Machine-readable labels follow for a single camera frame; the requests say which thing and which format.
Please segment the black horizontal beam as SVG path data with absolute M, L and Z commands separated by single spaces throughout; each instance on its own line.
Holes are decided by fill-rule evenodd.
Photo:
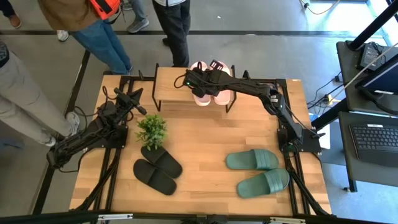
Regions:
M 194 224 L 232 222 L 262 222 L 264 224 L 387 224 L 365 220 L 338 218 L 334 215 L 297 214 L 291 217 L 246 216 L 246 215 L 184 215 L 159 213 L 110 213 L 107 210 L 71 211 L 0 217 L 0 224 L 82 224 L 87 222 L 110 222 L 114 220 L 181 220 Z

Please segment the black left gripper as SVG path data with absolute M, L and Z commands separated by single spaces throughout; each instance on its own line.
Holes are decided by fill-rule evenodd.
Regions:
M 140 99 L 143 92 L 140 88 L 132 93 L 123 93 L 119 88 L 115 88 L 114 92 L 117 99 L 117 111 L 119 114 L 128 114 L 134 108 L 142 115 L 146 115 L 147 111 L 140 105 Z

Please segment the green slide sandal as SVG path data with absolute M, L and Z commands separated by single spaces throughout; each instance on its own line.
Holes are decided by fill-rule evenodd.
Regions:
M 273 169 L 241 181 L 237 193 L 241 198 L 254 198 L 283 191 L 290 182 L 285 169 Z
M 266 149 L 251 149 L 228 154 L 226 166 L 232 170 L 272 170 L 279 167 L 279 160 Z

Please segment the orange bag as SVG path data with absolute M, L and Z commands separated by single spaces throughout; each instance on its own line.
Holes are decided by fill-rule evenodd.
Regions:
M 114 24 L 122 13 L 122 0 L 90 0 L 97 15 L 106 24 Z

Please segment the wooden shelf with black frame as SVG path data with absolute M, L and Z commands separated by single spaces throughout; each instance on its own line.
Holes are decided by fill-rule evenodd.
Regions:
M 190 82 L 185 81 L 190 69 L 180 67 L 159 67 L 156 64 L 152 99 L 157 111 L 161 111 L 163 101 L 195 102 L 198 106 L 208 106 L 209 103 L 200 103 L 192 93 Z

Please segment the black desk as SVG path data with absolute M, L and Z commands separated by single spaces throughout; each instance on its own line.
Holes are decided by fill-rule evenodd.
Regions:
M 359 60 L 361 52 L 350 50 L 347 46 L 349 43 L 350 41 L 336 43 L 338 60 L 340 63 L 344 83 L 348 83 L 355 75 L 359 73 L 359 70 L 356 68 L 356 64 Z M 373 102 L 365 99 L 359 90 L 355 89 L 355 84 L 357 84 L 359 79 L 364 76 L 365 74 L 362 73 L 349 87 L 345 89 L 345 99 L 341 100 L 326 113 L 312 121 L 311 125 L 315 127 L 316 130 L 322 129 L 324 126 L 337 119 L 339 112 L 360 112 L 392 116 L 392 114 L 377 108 Z
M 385 124 L 398 126 L 398 118 L 387 118 L 357 113 L 340 112 L 338 115 L 346 161 L 349 186 L 346 191 L 357 192 L 357 181 L 398 187 L 398 168 L 386 167 L 359 160 L 351 138 L 351 124 Z

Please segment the black laptop keyboard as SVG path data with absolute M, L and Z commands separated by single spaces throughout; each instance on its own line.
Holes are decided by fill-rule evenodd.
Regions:
M 359 160 L 398 168 L 398 126 L 360 123 L 349 130 Z

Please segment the black pole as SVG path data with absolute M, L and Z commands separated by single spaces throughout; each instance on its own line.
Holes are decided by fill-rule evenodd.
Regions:
M 373 34 L 375 34 L 389 19 L 398 13 L 398 0 L 386 0 L 388 7 L 360 33 L 352 42 L 346 41 L 352 51 L 358 50 Z

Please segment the black slide sandal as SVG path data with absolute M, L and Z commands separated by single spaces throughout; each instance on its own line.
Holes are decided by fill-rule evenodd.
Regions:
M 169 177 L 176 179 L 183 172 L 180 163 L 162 146 L 157 149 L 152 146 L 141 147 L 141 154 L 153 165 L 165 172 Z
M 164 195 L 172 195 L 177 189 L 171 177 L 144 159 L 134 163 L 133 173 L 137 180 Z

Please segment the pink slide sandal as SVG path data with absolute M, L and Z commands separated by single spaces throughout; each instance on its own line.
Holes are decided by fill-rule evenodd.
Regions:
M 207 64 L 204 61 L 197 61 L 190 67 L 190 69 L 193 70 L 195 67 L 198 66 L 199 63 L 201 64 L 201 70 L 205 71 L 208 68 Z M 211 102 L 210 95 L 205 95 L 203 97 L 197 97 L 196 95 L 194 95 L 193 99 L 195 103 L 199 106 L 208 106 Z
M 221 70 L 226 72 L 229 76 L 231 76 L 231 71 L 228 68 L 228 66 L 223 62 L 219 62 L 219 63 L 223 66 L 223 68 Z M 213 99 L 217 105 L 221 105 L 221 106 L 227 105 L 231 100 L 231 91 L 230 90 L 220 91 L 218 96 L 214 96 Z

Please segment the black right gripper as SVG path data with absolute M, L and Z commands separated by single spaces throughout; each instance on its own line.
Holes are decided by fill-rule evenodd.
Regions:
M 185 86 L 192 90 L 197 97 L 205 95 L 218 96 L 220 89 L 220 78 L 223 78 L 223 63 L 218 60 L 212 60 L 210 63 L 212 70 L 186 70 Z

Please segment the black monitor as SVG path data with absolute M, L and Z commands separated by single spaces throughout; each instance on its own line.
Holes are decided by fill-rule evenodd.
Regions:
M 379 102 L 383 96 L 398 96 L 398 54 L 357 83 L 355 88 L 380 110 L 398 116 L 398 110 L 393 110 Z

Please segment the black power adapter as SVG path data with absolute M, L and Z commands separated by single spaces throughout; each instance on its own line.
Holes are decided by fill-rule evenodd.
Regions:
M 364 45 L 358 61 L 358 68 L 363 69 L 369 65 L 368 71 L 375 71 L 386 62 L 386 56 L 378 58 L 383 53 L 384 47 L 375 43 L 369 42 Z

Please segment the potted green plant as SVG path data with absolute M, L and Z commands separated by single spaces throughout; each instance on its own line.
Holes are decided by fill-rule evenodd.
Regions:
M 142 143 L 144 149 L 148 151 L 158 150 L 163 146 L 167 135 L 167 122 L 160 115 L 146 115 L 146 117 L 137 122 L 139 131 L 136 132 L 136 138 Z

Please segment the person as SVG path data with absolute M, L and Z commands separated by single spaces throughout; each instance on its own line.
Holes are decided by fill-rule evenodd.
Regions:
M 9 0 L 0 0 L 0 11 L 4 17 L 9 19 L 9 22 L 13 28 L 18 29 L 22 25 L 22 21 L 16 14 L 12 4 Z
M 170 48 L 174 67 L 189 66 L 187 35 L 190 30 L 190 0 L 152 0 L 155 13 Z
M 122 9 L 132 10 L 135 14 L 134 21 L 127 27 L 129 33 L 137 33 L 149 25 L 142 0 L 123 0 Z
M 112 74 L 131 73 L 133 65 L 123 45 L 90 0 L 38 0 L 38 4 L 52 29 L 67 31 Z
M 22 61 L 0 40 L 0 121 L 36 142 L 52 147 L 56 143 L 41 124 L 71 137 L 80 119 L 74 112 L 65 116 L 44 95 Z

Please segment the white paper sheet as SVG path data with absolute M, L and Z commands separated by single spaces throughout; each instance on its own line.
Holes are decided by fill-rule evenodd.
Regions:
M 330 149 L 331 148 L 331 138 L 330 138 L 330 125 L 326 125 L 321 130 L 317 131 L 320 135 L 319 142 L 320 146 L 323 149 Z

